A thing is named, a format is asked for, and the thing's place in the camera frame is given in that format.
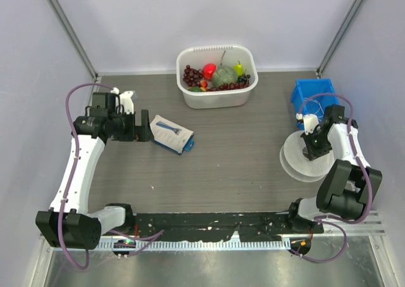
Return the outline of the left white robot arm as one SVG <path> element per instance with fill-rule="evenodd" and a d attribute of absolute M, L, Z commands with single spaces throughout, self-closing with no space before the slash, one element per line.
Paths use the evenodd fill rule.
<path fill-rule="evenodd" d="M 108 140 L 148 142 L 153 139 L 149 112 L 135 123 L 135 91 L 95 92 L 83 116 L 73 120 L 71 152 L 54 200 L 39 211 L 36 226 L 52 247 L 93 250 L 101 236 L 114 229 L 122 236 L 135 227 L 132 207 L 110 203 L 89 213 L 89 192 L 97 163 Z"/>

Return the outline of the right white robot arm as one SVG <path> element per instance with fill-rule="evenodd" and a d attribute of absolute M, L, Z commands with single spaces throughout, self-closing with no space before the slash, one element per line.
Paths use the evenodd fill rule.
<path fill-rule="evenodd" d="M 332 154 L 334 162 L 312 198 L 290 204 L 285 223 L 293 233 L 313 227 L 322 219 L 359 224 L 367 218 L 382 182 L 382 173 L 365 160 L 358 141 L 358 125 L 345 117 L 345 108 L 330 105 L 316 126 L 306 125 L 299 136 L 313 162 Z"/>

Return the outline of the white perforated filament spool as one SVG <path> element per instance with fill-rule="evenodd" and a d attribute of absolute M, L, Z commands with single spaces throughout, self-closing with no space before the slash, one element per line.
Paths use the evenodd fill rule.
<path fill-rule="evenodd" d="M 332 168 L 335 161 L 333 152 L 310 160 L 301 134 L 301 131 L 293 132 L 285 140 L 279 155 L 281 166 L 288 175 L 298 181 L 319 181 Z"/>

